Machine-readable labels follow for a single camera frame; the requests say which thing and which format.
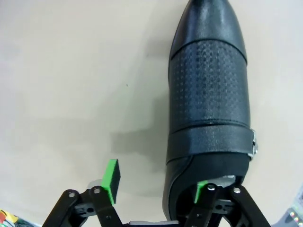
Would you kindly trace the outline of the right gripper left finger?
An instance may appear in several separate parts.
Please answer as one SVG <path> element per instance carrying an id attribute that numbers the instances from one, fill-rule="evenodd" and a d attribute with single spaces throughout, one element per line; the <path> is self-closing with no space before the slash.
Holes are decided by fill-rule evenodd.
<path id="1" fill-rule="evenodd" d="M 122 227 L 123 223 L 114 208 L 120 177 L 118 160 L 109 160 L 101 185 L 86 189 L 83 193 L 65 190 L 43 226 L 81 227 L 88 217 L 97 216 L 102 227 Z"/>

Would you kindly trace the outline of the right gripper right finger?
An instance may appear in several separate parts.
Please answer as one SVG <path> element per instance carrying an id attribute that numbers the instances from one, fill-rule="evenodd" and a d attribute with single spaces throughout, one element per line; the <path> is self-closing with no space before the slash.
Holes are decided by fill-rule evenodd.
<path id="1" fill-rule="evenodd" d="M 198 182 L 194 205 L 184 226 L 217 227 L 221 219 L 231 227 L 270 226 L 244 186 L 224 180 Z"/>

